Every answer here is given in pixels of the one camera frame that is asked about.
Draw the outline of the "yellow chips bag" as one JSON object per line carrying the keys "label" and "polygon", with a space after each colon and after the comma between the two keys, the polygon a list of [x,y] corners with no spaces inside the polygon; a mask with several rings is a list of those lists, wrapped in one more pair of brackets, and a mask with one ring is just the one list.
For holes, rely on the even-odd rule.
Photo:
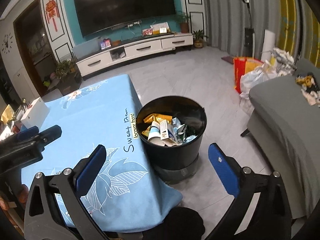
{"label": "yellow chips bag", "polygon": [[158,113],[152,113],[152,114],[148,115],[146,118],[143,119],[143,121],[145,124],[150,124],[150,126],[145,131],[142,132],[142,135],[148,137],[150,130],[151,130],[152,122],[155,121],[158,124],[160,124],[160,122],[163,120],[167,120],[171,124],[172,123],[172,116],[158,114]]}

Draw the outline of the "white paper cup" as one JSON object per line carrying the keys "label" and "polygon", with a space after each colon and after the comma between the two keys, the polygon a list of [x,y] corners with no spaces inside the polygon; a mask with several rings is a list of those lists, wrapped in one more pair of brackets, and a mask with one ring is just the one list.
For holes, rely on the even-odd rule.
{"label": "white paper cup", "polygon": [[161,140],[160,134],[160,124],[156,121],[153,121],[150,127],[148,142],[157,146],[165,146],[165,143]]}

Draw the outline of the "blue white medicine box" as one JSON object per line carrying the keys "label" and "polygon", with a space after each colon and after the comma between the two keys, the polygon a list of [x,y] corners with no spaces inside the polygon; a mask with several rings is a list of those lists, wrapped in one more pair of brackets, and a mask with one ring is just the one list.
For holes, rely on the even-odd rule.
{"label": "blue white medicine box", "polygon": [[172,147],[180,144],[172,125],[167,120],[160,122],[160,134],[165,146]]}

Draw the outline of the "dark green snack wrapper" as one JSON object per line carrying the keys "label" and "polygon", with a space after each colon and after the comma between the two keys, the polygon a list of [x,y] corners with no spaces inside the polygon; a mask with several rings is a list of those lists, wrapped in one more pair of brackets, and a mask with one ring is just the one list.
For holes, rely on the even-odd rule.
{"label": "dark green snack wrapper", "polygon": [[195,129],[182,124],[177,117],[172,119],[172,127],[179,145],[189,143],[197,137]]}

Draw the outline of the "black trash bin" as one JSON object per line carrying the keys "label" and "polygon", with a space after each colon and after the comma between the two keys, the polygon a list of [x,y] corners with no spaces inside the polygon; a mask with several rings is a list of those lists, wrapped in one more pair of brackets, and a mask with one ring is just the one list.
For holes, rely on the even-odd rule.
{"label": "black trash bin", "polygon": [[136,125],[150,164],[163,181],[174,184],[195,174],[207,126],[205,110],[196,101],[157,98],[141,108]]}

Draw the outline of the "white storage box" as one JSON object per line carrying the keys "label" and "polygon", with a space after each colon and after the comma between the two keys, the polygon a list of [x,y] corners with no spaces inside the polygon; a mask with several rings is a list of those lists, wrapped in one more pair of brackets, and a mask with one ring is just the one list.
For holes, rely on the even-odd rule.
{"label": "white storage box", "polygon": [[32,128],[34,126],[41,128],[49,111],[49,108],[42,98],[37,98],[27,108],[27,111],[21,118],[21,122],[26,128]]}

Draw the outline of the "potted plant stand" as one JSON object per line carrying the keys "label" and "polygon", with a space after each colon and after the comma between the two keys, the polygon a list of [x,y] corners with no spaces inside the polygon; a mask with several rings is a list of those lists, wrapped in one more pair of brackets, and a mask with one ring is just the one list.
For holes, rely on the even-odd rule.
{"label": "potted plant stand", "polygon": [[82,77],[74,60],[63,60],[57,64],[55,77],[58,79],[56,87],[65,96],[80,88]]}

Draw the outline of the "blue floral tablecloth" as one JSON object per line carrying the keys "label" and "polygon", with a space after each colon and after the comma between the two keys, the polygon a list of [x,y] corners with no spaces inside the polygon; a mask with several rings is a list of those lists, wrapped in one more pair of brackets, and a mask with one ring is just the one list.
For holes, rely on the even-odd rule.
{"label": "blue floral tablecloth", "polygon": [[106,160],[81,198],[103,231],[140,232],[161,224],[182,200],[155,175],[139,137],[136,116],[142,105],[128,75],[115,76],[47,103],[42,129],[61,127],[41,161],[22,169],[30,186],[37,172],[60,174],[88,157],[98,145]]}

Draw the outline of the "grey sofa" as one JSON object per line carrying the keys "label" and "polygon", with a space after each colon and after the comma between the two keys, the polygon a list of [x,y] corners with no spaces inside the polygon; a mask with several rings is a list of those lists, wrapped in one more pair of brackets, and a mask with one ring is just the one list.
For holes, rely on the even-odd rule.
{"label": "grey sofa", "polygon": [[254,109],[247,130],[273,170],[283,179],[294,219],[308,217],[319,201],[319,107],[310,106],[295,78],[319,68],[309,60],[297,61],[293,75],[254,86],[249,99]]}

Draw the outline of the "white tv cabinet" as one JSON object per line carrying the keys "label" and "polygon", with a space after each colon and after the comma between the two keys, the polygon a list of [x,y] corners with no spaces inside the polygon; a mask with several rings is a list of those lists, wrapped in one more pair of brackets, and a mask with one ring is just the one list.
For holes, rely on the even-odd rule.
{"label": "white tv cabinet", "polygon": [[193,45],[191,33],[159,35],[111,47],[76,63],[83,78],[102,69]]}

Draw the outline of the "white plastic bag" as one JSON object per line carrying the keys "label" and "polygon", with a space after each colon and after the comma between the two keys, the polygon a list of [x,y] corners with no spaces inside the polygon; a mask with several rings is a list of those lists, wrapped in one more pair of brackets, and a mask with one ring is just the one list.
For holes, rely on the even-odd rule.
{"label": "white plastic bag", "polygon": [[278,74],[273,66],[265,61],[240,78],[240,97],[247,99],[249,91],[256,85],[274,79]]}

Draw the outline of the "white paper roll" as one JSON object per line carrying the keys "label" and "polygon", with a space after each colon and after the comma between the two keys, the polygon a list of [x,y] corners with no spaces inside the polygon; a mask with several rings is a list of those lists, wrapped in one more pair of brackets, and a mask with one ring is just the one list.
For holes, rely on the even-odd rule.
{"label": "white paper roll", "polygon": [[270,61],[272,50],[275,47],[276,34],[270,30],[265,29],[264,42],[261,52],[261,61]]}

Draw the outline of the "corner potted plant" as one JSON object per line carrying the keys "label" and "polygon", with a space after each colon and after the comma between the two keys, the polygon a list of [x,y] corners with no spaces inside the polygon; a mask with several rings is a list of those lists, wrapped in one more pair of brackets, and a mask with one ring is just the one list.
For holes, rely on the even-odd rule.
{"label": "corner potted plant", "polygon": [[204,38],[207,38],[204,34],[204,30],[196,30],[193,31],[193,38],[194,38],[194,47],[195,48],[203,48]]}

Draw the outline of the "grey curtain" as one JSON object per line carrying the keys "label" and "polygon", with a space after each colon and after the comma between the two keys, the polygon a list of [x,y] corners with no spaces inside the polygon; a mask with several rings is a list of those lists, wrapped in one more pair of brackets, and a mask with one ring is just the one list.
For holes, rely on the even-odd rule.
{"label": "grey curtain", "polygon": [[[261,58],[265,29],[275,46],[319,67],[319,13],[309,0],[249,0],[255,32],[255,58]],[[247,6],[242,0],[205,0],[208,43],[233,56],[245,54]]]}

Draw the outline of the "wall clock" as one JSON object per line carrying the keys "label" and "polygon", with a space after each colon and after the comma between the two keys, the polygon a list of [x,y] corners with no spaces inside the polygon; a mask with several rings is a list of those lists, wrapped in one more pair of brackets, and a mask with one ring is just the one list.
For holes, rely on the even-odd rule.
{"label": "wall clock", "polygon": [[2,42],[2,52],[5,54],[10,53],[12,50],[12,44],[13,44],[13,35],[12,33],[5,34],[3,37],[3,42]]}

